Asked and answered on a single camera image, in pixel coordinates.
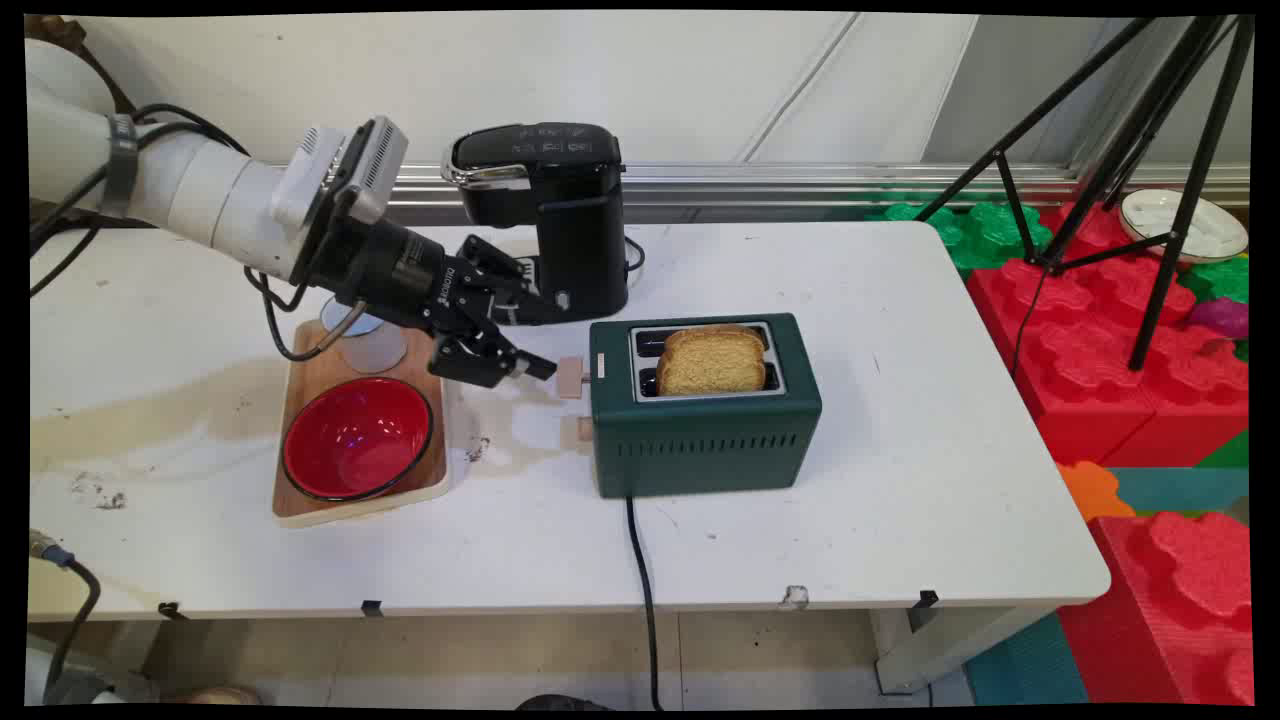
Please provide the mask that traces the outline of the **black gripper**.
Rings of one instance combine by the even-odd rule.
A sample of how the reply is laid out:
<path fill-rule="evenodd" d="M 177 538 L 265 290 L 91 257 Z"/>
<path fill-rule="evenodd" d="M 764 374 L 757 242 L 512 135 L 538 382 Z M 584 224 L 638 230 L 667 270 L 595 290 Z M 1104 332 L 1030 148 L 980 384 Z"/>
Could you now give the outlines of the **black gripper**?
<path fill-rule="evenodd" d="M 428 370 L 483 388 L 530 375 L 549 380 L 557 364 L 516 348 L 492 311 L 529 295 L 524 266 L 479 236 L 456 252 L 389 220 L 333 222 L 317 242 L 317 283 L 343 302 L 434 338 Z"/>

